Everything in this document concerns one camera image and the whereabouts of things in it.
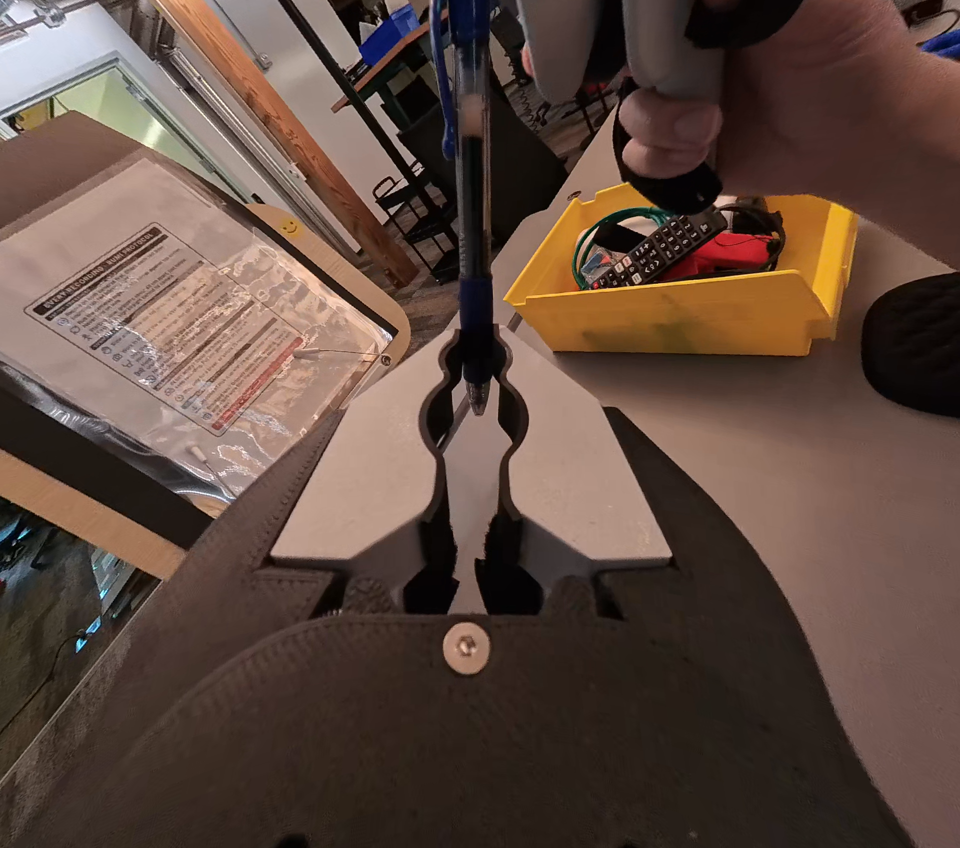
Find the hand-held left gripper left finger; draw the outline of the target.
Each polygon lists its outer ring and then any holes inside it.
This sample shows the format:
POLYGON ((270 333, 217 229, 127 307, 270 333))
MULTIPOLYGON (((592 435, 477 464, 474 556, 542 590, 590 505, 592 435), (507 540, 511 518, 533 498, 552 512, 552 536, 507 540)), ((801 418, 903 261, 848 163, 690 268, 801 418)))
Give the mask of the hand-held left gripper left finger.
POLYGON ((420 525, 446 476, 426 410, 450 380, 448 329, 354 398, 270 551, 280 566, 378 580, 391 593, 427 564, 420 525))

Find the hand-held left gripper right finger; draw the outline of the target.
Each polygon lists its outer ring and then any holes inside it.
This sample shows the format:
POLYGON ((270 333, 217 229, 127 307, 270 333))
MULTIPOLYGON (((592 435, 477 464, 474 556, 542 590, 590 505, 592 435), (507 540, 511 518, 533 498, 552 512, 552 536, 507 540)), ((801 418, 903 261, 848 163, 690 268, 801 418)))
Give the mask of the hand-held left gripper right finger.
POLYGON ((665 535, 599 400, 510 331, 499 342, 508 558, 543 593, 569 577, 666 566, 665 535))

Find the yellow plastic bin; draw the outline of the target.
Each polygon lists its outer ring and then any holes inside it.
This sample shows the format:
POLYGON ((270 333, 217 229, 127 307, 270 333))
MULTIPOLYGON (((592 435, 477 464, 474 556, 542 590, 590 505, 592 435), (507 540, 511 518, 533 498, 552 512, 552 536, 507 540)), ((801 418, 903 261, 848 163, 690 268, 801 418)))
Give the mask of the yellow plastic bin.
POLYGON ((811 196, 769 200, 787 243, 774 272, 583 292, 575 239, 619 208, 643 205, 621 183, 574 199, 505 295, 553 351, 805 357, 836 336, 857 216, 811 196))

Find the blue retractable pen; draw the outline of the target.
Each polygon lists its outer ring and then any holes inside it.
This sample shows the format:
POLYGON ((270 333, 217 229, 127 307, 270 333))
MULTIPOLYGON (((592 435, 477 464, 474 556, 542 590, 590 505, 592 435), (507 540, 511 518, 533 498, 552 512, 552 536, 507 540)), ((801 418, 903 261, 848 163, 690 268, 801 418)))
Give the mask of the blue retractable pen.
POLYGON ((459 218, 462 379, 485 413, 494 375, 491 272, 490 0, 430 0, 430 42, 444 121, 441 150, 455 164, 459 218))

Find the person's right hand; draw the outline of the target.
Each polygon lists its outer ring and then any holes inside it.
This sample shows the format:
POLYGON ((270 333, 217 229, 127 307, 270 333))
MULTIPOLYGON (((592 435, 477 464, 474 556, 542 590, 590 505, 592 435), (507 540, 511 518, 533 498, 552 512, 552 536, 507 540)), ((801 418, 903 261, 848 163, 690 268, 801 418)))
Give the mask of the person's right hand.
POLYGON ((813 195, 958 270, 958 62, 919 49, 890 0, 804 0, 727 57, 721 103, 637 90, 617 121, 642 178, 714 154, 726 193, 813 195))

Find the small blue storage bin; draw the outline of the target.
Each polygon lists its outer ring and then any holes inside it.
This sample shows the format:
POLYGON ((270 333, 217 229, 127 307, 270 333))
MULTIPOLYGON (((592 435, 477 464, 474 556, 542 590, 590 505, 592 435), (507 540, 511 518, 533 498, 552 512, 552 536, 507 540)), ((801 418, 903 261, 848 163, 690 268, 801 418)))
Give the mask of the small blue storage bin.
POLYGON ((370 67, 376 66, 403 38, 414 34, 420 25, 412 6, 404 5, 383 20, 362 41, 359 51, 363 61, 370 67))

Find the black remote control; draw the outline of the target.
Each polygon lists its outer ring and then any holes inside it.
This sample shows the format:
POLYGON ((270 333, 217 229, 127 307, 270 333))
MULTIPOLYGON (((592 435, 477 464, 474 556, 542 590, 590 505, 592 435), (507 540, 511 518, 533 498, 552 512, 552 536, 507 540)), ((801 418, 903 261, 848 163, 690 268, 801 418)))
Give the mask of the black remote control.
POLYGON ((693 216, 673 215, 654 206, 623 208, 602 217, 582 232, 573 250, 571 273, 582 291, 643 287, 727 230, 727 218, 715 207, 693 216), (630 252, 623 253, 600 274, 589 278, 584 258, 585 252, 595 244, 596 235, 614 223, 637 217, 661 221, 661 224, 630 252))

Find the red tool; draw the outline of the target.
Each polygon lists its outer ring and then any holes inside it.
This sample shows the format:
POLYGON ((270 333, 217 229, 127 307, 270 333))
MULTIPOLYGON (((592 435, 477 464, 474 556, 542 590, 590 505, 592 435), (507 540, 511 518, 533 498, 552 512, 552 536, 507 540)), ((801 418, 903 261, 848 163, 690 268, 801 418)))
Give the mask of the red tool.
POLYGON ((774 269, 782 248, 775 234, 727 230, 670 267, 658 282, 765 273, 774 269))

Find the wooden beam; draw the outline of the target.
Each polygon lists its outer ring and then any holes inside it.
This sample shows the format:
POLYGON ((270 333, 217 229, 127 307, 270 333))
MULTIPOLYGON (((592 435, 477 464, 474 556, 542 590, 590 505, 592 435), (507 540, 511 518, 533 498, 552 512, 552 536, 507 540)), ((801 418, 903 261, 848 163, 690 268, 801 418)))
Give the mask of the wooden beam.
POLYGON ((204 0, 150 0, 175 31, 216 70, 273 141, 305 175, 310 189, 376 262, 394 287, 418 267, 382 228, 349 181, 266 80, 204 0))

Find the black chair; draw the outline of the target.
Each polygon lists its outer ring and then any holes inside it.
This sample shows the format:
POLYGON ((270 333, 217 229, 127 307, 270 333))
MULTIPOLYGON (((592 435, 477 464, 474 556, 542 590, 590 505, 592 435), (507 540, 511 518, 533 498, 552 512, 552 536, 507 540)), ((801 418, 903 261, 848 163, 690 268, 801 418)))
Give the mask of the black chair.
MULTIPOLYGON (((564 163, 495 92, 490 95, 490 196, 491 239, 503 247, 519 225, 546 210, 566 183, 564 163)), ((452 204, 456 199, 456 174, 444 158, 444 119, 440 105, 397 135, 398 142, 426 169, 428 179, 452 204)))

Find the laminated instruction sheet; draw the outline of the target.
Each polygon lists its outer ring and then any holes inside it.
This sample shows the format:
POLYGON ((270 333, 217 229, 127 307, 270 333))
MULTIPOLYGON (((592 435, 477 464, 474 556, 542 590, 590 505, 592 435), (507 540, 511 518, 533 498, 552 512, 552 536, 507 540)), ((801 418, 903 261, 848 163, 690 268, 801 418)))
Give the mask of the laminated instruction sheet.
POLYGON ((2 230, 2 381, 210 513, 390 365, 396 320, 162 158, 2 230))

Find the black textured pad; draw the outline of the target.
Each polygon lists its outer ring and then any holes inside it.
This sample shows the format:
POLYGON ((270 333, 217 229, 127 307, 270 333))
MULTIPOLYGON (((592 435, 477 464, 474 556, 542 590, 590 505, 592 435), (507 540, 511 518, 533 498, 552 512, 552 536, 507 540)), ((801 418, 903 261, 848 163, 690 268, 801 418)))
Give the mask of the black textured pad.
POLYGON ((861 366, 873 389, 895 404, 959 418, 959 274, 920 278, 870 306, 861 366))

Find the green lit glass partition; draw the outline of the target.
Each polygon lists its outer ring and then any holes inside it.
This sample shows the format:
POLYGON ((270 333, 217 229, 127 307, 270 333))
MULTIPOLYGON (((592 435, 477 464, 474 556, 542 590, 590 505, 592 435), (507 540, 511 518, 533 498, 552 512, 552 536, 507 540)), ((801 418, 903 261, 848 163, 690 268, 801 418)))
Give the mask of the green lit glass partition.
POLYGON ((80 113, 228 192, 239 201, 246 189, 209 145, 155 97, 119 61, 99 62, 26 101, 2 110, 2 141, 69 113, 80 113))

